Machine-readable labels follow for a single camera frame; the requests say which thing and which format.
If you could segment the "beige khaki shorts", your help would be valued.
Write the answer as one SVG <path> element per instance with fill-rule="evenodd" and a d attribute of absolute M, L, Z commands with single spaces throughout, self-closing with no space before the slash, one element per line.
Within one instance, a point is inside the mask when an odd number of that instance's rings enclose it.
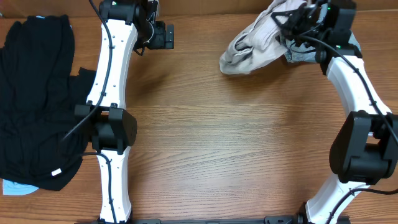
<path fill-rule="evenodd" d="M 219 60 L 220 71 L 225 75 L 247 75 L 285 54 L 287 47 L 277 40 L 280 28 L 271 18 L 271 14 L 296 10 L 304 4 L 303 0 L 272 1 L 269 7 L 228 45 Z"/>

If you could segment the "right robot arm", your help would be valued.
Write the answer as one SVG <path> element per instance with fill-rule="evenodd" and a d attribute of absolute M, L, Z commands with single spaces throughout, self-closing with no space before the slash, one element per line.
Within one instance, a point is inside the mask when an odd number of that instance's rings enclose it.
<path fill-rule="evenodd" d="M 309 1 L 298 9 L 272 13 L 286 39 L 312 47 L 324 76 L 338 91 L 346 120 L 329 153 L 331 176 L 293 216 L 266 223 L 348 223 L 343 210 L 361 192 L 389 178 L 397 165 L 397 116 L 382 102 L 349 42 L 356 15 L 353 1 Z"/>

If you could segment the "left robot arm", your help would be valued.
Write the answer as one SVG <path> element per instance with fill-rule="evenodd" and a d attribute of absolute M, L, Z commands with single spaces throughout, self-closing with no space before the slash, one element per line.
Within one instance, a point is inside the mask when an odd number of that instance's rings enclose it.
<path fill-rule="evenodd" d="M 101 20 L 101 50 L 93 86 L 75 117 L 99 162 L 102 206 L 96 222 L 131 223 L 128 159 L 137 121 L 126 109 L 130 59 L 133 52 L 173 49 L 174 26 L 157 21 L 156 0 L 102 1 L 94 10 Z"/>

